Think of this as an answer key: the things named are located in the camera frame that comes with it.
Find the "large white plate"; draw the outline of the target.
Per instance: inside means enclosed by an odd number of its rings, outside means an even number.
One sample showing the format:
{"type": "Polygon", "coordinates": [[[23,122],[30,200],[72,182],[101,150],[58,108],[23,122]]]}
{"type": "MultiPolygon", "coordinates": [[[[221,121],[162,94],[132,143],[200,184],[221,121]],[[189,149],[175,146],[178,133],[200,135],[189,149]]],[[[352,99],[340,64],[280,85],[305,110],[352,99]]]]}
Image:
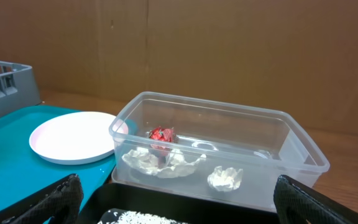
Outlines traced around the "large white plate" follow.
{"type": "Polygon", "coordinates": [[[42,159],[61,165],[100,161],[114,153],[110,135],[114,115],[81,111],[52,118],[36,127],[29,146],[42,159]]]}

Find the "white rice grains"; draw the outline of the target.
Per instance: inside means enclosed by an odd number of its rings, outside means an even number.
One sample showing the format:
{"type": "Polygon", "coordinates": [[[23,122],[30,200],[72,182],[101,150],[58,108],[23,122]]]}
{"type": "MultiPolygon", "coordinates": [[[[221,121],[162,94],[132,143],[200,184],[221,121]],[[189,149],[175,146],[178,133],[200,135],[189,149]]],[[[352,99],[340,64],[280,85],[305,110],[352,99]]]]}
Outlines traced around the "white rice grains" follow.
{"type": "Polygon", "coordinates": [[[98,224],[181,224],[181,222],[149,213],[112,208],[102,215],[98,224]]]}

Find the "white tissue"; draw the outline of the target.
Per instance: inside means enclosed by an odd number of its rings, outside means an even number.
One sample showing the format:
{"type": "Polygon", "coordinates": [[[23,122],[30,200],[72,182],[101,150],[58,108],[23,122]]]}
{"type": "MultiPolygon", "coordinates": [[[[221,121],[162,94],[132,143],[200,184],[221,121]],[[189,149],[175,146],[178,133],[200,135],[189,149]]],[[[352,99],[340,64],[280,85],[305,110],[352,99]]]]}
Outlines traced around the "white tissue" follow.
{"type": "Polygon", "coordinates": [[[152,154],[150,149],[137,147],[124,154],[121,159],[130,168],[142,174],[160,179],[172,179],[193,174],[198,166],[206,161],[206,155],[202,154],[197,160],[187,162],[181,150],[172,149],[167,156],[162,157],[162,160],[160,160],[156,155],[152,154]]]}

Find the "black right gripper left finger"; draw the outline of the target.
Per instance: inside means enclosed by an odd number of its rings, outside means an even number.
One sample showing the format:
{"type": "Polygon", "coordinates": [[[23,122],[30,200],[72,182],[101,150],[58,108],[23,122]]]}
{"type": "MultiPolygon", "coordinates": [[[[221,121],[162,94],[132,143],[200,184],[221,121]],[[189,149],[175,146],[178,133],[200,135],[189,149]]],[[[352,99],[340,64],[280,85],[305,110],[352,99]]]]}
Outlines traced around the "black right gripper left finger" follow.
{"type": "Polygon", "coordinates": [[[70,174],[0,211],[0,224],[73,224],[84,197],[80,178],[70,174]]]}

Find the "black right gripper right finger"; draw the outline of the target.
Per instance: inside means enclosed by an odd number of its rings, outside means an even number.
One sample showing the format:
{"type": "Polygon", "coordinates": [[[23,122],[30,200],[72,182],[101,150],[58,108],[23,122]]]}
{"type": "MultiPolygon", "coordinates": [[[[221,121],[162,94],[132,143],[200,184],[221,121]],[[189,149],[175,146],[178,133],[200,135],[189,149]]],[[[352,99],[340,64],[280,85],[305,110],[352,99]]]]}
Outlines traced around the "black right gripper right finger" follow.
{"type": "Polygon", "coordinates": [[[281,224],[358,224],[358,213],[312,188],[280,175],[273,201],[281,224]]]}

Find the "red snack wrapper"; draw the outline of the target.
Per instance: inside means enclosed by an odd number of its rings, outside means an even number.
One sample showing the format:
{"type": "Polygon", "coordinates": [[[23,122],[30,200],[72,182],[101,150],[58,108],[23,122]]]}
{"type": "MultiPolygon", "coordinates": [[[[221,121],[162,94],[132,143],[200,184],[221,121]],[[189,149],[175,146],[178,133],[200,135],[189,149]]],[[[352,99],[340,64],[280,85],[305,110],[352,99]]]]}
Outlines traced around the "red snack wrapper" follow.
{"type": "MultiPolygon", "coordinates": [[[[156,141],[163,141],[163,142],[170,142],[176,143],[177,142],[177,135],[175,134],[174,128],[161,128],[157,127],[149,132],[149,139],[153,139],[156,141]]],[[[168,155],[171,152],[171,148],[158,146],[158,145],[151,145],[152,154],[155,155],[158,159],[158,165],[164,166],[167,162],[168,155]]]]}

